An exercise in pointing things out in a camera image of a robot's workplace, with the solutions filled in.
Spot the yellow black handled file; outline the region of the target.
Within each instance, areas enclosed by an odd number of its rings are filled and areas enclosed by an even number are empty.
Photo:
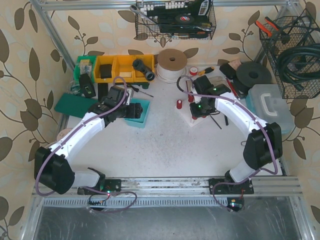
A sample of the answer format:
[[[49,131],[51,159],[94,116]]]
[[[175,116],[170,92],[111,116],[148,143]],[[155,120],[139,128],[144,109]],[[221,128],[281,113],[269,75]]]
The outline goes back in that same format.
[[[218,113],[212,113],[212,114],[210,114],[209,116],[210,116],[210,118],[214,121],[214,123],[218,126],[218,128],[220,129],[220,130],[222,130],[222,127],[220,126],[220,124],[216,121],[216,119],[214,118],[214,116],[216,116],[216,115],[218,115]]]

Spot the black handled hammer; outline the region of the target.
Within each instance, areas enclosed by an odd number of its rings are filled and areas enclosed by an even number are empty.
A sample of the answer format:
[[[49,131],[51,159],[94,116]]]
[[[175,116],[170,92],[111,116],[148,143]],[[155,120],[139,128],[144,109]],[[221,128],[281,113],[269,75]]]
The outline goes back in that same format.
[[[224,121],[225,121],[225,125],[228,126],[229,125],[229,121],[226,115],[224,115]]]

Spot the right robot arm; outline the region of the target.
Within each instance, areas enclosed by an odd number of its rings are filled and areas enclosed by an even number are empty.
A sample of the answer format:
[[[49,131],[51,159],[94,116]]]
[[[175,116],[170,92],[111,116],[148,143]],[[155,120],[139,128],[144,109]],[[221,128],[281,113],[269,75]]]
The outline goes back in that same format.
[[[191,82],[194,102],[190,104],[193,117],[208,116],[218,111],[231,120],[246,137],[242,160],[228,170],[223,179],[216,179],[211,194],[228,194],[250,178],[264,171],[279,172],[277,159],[283,155],[282,131],[276,123],[268,123],[244,106],[224,84],[213,85],[206,76]]]

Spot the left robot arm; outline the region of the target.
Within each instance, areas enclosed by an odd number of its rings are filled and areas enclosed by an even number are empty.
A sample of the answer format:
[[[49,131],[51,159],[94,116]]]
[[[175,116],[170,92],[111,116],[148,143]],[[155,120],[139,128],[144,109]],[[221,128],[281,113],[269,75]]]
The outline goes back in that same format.
[[[61,140],[48,148],[37,149],[34,157],[37,194],[46,195],[40,192],[40,184],[60,195],[71,188],[85,188],[94,193],[109,192],[105,174],[91,167],[85,171],[74,171],[72,162],[86,143],[110,123],[119,118],[139,119],[142,113],[140,103],[130,102],[127,89],[112,86],[104,100],[94,103],[82,120]]]

